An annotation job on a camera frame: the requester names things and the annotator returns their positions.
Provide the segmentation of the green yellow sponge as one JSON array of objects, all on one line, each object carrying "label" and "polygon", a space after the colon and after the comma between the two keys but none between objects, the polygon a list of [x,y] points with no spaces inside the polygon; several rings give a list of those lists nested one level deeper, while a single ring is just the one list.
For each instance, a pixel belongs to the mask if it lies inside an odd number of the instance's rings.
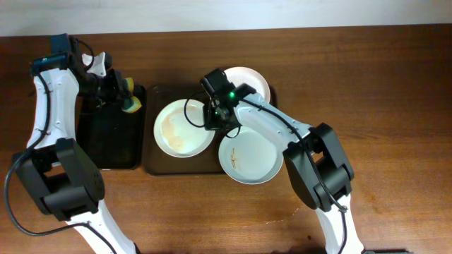
[{"label": "green yellow sponge", "polygon": [[141,107],[141,101],[137,96],[133,94],[134,91],[134,81],[133,78],[125,78],[123,79],[123,87],[126,92],[128,92],[128,97],[124,100],[124,103],[122,105],[122,111],[124,111],[127,114],[132,114],[136,111],[138,111]]}]

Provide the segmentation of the white plate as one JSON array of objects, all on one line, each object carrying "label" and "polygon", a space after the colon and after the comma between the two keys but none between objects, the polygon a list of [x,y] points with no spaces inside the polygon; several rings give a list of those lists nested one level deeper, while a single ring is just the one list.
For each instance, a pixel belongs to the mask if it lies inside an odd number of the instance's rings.
[{"label": "white plate", "polygon": [[259,72],[242,66],[231,67],[224,70],[224,72],[227,79],[236,87],[244,83],[250,85],[265,99],[265,101],[270,102],[270,86]]},{"label": "white plate", "polygon": [[177,158],[193,157],[213,141],[215,131],[203,125],[204,103],[190,99],[169,103],[156,117],[153,134],[157,146],[167,155]]}]

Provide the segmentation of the white plate top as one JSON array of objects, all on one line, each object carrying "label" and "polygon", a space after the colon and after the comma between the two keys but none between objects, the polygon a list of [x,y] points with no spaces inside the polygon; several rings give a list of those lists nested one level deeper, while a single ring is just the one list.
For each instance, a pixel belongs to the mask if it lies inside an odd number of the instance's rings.
[{"label": "white plate top", "polygon": [[259,72],[242,66],[231,67],[224,70],[224,72],[227,79],[236,87],[244,83],[250,85],[265,99],[265,101],[270,102],[270,86]]}]

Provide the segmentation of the pale blue plate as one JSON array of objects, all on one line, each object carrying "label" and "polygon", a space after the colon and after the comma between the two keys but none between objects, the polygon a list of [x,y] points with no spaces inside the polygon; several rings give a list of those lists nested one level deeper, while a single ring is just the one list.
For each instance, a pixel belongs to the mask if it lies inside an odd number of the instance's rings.
[{"label": "pale blue plate", "polygon": [[247,185],[265,183],[275,177],[283,165],[283,155],[276,146],[256,131],[241,127],[230,131],[234,138],[223,138],[218,159],[223,171]]}]

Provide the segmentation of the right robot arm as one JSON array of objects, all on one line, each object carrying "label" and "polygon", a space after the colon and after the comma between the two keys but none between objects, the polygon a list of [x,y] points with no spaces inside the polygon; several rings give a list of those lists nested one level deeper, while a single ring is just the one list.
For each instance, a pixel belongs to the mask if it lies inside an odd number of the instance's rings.
[{"label": "right robot arm", "polygon": [[363,253],[351,213],[353,168],[327,124],[299,122],[269,104],[250,85],[235,86],[217,68],[200,84],[210,101],[203,108],[204,128],[248,127],[282,154],[297,197],[319,218],[327,253]]}]

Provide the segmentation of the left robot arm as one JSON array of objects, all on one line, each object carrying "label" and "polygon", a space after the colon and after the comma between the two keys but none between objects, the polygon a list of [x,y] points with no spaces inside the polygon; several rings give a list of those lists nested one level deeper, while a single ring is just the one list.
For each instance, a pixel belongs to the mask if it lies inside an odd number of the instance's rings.
[{"label": "left robot arm", "polygon": [[96,253],[138,253],[107,209],[100,169],[76,142],[75,120],[79,95],[97,100],[100,107],[117,102],[127,114],[138,111],[141,102],[133,79],[112,68],[111,56],[84,54],[83,43],[66,33],[53,35],[50,55],[31,63],[37,95],[34,127],[4,186],[17,175],[42,214],[65,222],[41,236],[75,229]]}]

